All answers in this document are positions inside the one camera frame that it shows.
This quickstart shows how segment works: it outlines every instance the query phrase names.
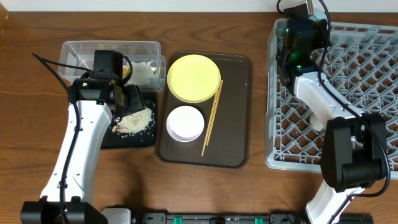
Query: clear plastic container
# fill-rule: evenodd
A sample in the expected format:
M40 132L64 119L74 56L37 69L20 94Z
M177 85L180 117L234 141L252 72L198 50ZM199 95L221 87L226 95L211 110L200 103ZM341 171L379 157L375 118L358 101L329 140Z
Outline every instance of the clear plastic container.
M114 50L129 57L133 66L132 79L129 83L136 82L134 68L137 72L152 70L140 76L136 83L140 90L160 91L164 89L166 77L166 59L162 56L160 44L155 41L68 41L62 45L60 63L93 69L95 50ZM61 78L70 83L80 78L85 71L74 68L58 67Z

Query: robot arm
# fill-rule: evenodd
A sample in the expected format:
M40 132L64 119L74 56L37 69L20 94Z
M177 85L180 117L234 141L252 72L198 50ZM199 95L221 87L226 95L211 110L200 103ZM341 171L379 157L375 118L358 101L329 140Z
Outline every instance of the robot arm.
M79 100L77 105L80 112L81 128L67 173L65 201L70 202L72 197L80 197L82 202L93 204L95 168L102 140L106 129L111 123L112 113L106 103L99 105L94 100ZM40 198L46 197L48 202L59 202L59 182L61 181L62 169L75 132L75 126L75 110L73 105L70 105L68 127L61 151L51 178L40 196Z
M324 73L321 74L323 80L326 79ZM343 97L329 82L325 82L329 90L333 92L342 102L348 105L357 114L362 114L363 110L353 106L345 97ZM311 125L317 131L326 127L328 120L337 117L354 118L350 112L343 107L325 91L320 85L318 72L308 72L295 78L294 94L302 100L313 114L310 117Z
M54 171L41 193L40 200L24 203L21 211L22 223L57 223L58 216L66 211L61 211L65 204L65 217L69 224L130 223L131 211L128 209L107 209L101 214L91 205L98 155L113 114L123 117L146 108L138 87L124 86L127 80L123 79L123 58L126 57L112 50L96 50L93 71L86 72L70 86L69 99L76 101L80 128L76 128L75 109L70 105L67 131ZM78 136L72 156L67 161L76 131ZM65 203L62 205L60 181L67 162L69 166L64 177Z
M353 114L346 111L321 85L318 71L311 53L329 45L327 21L313 21L309 14L299 8L290 12L284 34L282 50L278 55L278 74L281 84L291 94L302 100L313 111L311 125L317 130L325 129L320 166L324 181L316 196L306 208L307 221L311 224L338 223L340 214L365 188L385 178L387 167L382 164L382 150L373 141L369 130L363 130ZM321 73L321 79L327 80ZM386 145L386 123L381 115L364 114L353 106L328 82L325 87L336 98L347 105ZM362 142L362 149L353 148L352 139Z

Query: brown tray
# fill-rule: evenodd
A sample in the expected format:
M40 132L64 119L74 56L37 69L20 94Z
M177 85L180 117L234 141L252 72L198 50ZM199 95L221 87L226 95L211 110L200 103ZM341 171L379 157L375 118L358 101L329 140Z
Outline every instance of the brown tray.
M242 55L212 54L192 51L178 51L169 60L170 66L185 55L199 54L217 64L224 80L209 145L202 157L207 124L213 106L214 96L202 103L186 103L177 99L166 85L162 122L159 125L157 156L163 161L217 166L241 167L248 157L251 115L252 63ZM178 142L166 130L166 120L172 110L179 106L194 106L205 118L202 134L192 142Z

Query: white bowl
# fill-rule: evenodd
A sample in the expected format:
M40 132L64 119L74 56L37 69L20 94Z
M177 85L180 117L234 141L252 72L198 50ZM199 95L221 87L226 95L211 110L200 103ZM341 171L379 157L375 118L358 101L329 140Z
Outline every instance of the white bowl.
M205 128L203 115L192 106L175 108L167 117L166 128L169 135L180 142L195 140Z

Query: green connector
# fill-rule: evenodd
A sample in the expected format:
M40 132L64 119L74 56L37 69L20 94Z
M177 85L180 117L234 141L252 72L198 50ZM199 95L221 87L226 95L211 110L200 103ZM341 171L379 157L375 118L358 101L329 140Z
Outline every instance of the green connector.
M262 224L262 218L255 218L254 224Z
M182 224L182 217L175 217L174 224Z

